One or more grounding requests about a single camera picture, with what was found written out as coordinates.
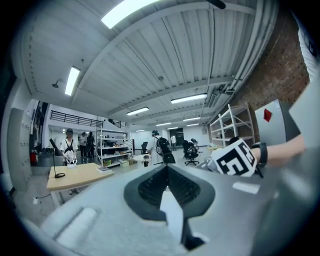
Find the red brick wall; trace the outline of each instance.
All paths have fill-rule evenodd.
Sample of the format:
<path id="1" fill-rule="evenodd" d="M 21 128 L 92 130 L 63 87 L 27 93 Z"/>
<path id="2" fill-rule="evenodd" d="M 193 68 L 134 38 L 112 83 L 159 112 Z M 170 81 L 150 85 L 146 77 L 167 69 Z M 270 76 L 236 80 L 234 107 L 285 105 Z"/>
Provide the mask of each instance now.
<path id="1" fill-rule="evenodd" d="M 309 75 L 298 39 L 298 25 L 289 11 L 280 9 L 260 60 L 230 104 L 236 106 L 248 102 L 258 141 L 255 110 L 275 99 L 294 103 L 308 82 Z"/>

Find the ceiling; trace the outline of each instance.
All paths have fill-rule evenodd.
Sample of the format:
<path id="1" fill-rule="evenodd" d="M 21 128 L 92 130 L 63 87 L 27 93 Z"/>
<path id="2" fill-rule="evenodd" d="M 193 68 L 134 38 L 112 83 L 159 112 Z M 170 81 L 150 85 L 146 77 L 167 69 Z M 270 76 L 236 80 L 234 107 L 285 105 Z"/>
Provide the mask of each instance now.
<path id="1" fill-rule="evenodd" d="M 159 0 L 109 29 L 101 18 L 120 2 L 51 0 L 30 14 L 19 44 L 35 99 L 143 127 L 206 123 L 230 100 L 225 90 L 237 91 L 252 71 L 278 10 L 269 0 L 226 0 L 224 10 Z M 67 96 L 72 66 L 80 75 Z M 171 104 L 200 93 L 207 99 Z M 126 115 L 143 107 L 149 111 Z"/>

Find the gray cabinet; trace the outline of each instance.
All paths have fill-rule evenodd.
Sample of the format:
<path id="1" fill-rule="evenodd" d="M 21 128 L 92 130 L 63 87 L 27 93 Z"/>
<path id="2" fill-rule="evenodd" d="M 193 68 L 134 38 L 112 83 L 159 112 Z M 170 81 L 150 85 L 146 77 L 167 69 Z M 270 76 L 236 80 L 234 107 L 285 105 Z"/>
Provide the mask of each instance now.
<path id="1" fill-rule="evenodd" d="M 32 176 L 29 153 L 31 118 L 24 111 L 12 108 L 8 126 L 7 155 L 14 188 L 26 191 Z"/>
<path id="2" fill-rule="evenodd" d="M 278 145 L 300 134 L 289 114 L 290 108 L 291 104 L 276 99 L 255 111 L 261 142 L 265 142 L 267 146 Z M 269 122 L 264 119 L 265 110 L 271 112 Z"/>

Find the concrete floor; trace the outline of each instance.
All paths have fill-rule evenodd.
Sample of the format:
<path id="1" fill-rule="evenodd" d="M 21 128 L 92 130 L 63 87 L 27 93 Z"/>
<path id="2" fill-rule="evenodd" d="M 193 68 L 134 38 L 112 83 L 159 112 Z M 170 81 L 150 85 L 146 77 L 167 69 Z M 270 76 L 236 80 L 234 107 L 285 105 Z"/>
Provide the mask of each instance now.
<path id="1" fill-rule="evenodd" d="M 206 147 L 200 148 L 199 157 L 195 159 L 196 161 L 203 161 L 205 158 L 210 156 L 211 152 L 207 150 Z M 136 155 L 140 155 L 141 151 L 136 150 Z M 84 161 L 80 157 L 80 153 L 78 153 L 78 165 L 86 164 L 86 163 L 96 163 L 97 159 L 89 160 L 85 159 Z M 173 156 L 175 158 L 175 162 L 177 164 L 185 165 L 186 159 L 183 158 L 183 149 L 178 148 L 177 151 L 173 152 Z M 55 165 L 62 166 L 62 157 L 55 156 Z M 48 175 L 53 165 L 53 157 L 51 155 L 40 155 L 39 162 L 37 166 L 32 166 L 32 178 L 29 183 L 29 188 L 27 191 L 15 191 L 13 193 L 13 201 L 16 205 L 16 212 L 19 216 L 26 218 L 32 221 L 37 226 L 40 226 L 41 223 L 46 219 L 46 217 L 54 211 L 54 202 L 47 190 L 47 182 L 48 182 Z M 136 164 L 130 165 L 128 167 L 121 167 L 121 166 L 114 166 L 111 169 L 115 172 L 114 175 L 121 175 L 139 168 L 144 168 L 142 162 L 138 162 Z M 68 191 L 62 192 L 62 196 L 64 200 L 67 202 L 69 199 L 74 197 L 75 195 L 69 195 Z M 34 204 L 34 198 L 39 197 L 37 204 Z"/>

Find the black wristband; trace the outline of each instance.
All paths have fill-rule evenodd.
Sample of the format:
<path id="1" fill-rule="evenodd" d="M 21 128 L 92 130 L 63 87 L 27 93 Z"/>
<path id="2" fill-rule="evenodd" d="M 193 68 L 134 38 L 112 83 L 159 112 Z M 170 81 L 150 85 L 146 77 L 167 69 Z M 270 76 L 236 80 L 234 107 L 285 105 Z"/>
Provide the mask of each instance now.
<path id="1" fill-rule="evenodd" d="M 268 160 L 268 150 L 266 143 L 258 142 L 252 145 L 252 149 L 259 148 L 260 149 L 260 160 L 258 162 L 259 167 L 265 167 Z"/>

